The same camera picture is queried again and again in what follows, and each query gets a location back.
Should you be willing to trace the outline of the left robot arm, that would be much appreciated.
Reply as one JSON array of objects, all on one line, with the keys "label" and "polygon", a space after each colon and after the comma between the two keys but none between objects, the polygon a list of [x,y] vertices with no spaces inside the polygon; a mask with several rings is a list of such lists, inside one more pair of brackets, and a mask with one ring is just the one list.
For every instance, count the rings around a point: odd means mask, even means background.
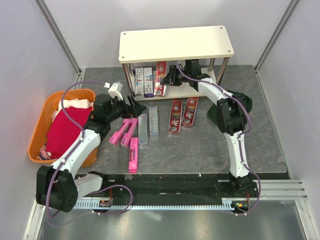
[{"label": "left robot arm", "polygon": [[131,95],[127,98],[128,102],[108,94],[96,96],[93,110],[74,143],[53,164],[38,169],[35,195],[38,204],[68,213],[79,198],[91,193],[104,197],[109,193],[110,185],[101,173],[90,172],[80,178],[76,178],[76,174],[108,135],[113,121],[119,118],[131,120],[146,110],[146,106]]}]

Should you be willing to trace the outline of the purple silver toothpaste box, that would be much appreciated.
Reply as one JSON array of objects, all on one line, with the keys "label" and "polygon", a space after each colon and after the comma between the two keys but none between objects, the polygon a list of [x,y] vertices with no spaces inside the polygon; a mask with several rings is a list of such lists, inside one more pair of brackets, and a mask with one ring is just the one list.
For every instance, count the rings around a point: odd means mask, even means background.
[{"label": "purple silver toothpaste box", "polygon": [[154,86],[153,86],[153,70],[151,67],[143,69],[143,80],[144,80],[144,97],[154,97]]},{"label": "purple silver toothpaste box", "polygon": [[142,96],[144,94],[144,68],[139,67],[135,69],[135,89],[136,96]]}]

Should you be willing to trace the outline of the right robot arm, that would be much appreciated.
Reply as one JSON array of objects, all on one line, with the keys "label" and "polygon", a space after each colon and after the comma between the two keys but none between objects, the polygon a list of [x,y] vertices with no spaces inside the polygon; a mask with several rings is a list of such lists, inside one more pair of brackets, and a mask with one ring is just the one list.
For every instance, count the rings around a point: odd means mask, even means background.
[{"label": "right robot arm", "polygon": [[185,66],[179,63],[170,66],[161,83],[175,87],[188,83],[191,88],[212,101],[213,105],[207,116],[223,133],[227,142],[230,159],[229,191],[235,197],[242,196],[246,191],[253,191],[257,184],[248,167],[245,151],[245,134],[252,128],[249,117],[252,99],[241,92],[223,89],[209,74],[202,72],[198,59],[186,60]]}]

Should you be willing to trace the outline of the silver red toothpaste box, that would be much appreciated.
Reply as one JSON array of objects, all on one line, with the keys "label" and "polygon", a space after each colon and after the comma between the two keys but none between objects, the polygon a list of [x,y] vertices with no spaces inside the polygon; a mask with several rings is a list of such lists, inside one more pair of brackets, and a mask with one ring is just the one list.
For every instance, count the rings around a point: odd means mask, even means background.
[{"label": "silver red toothpaste box", "polygon": [[166,85],[162,83],[168,72],[168,62],[158,61],[156,64],[155,82],[154,82],[154,95],[156,97],[164,97],[166,92]]}]

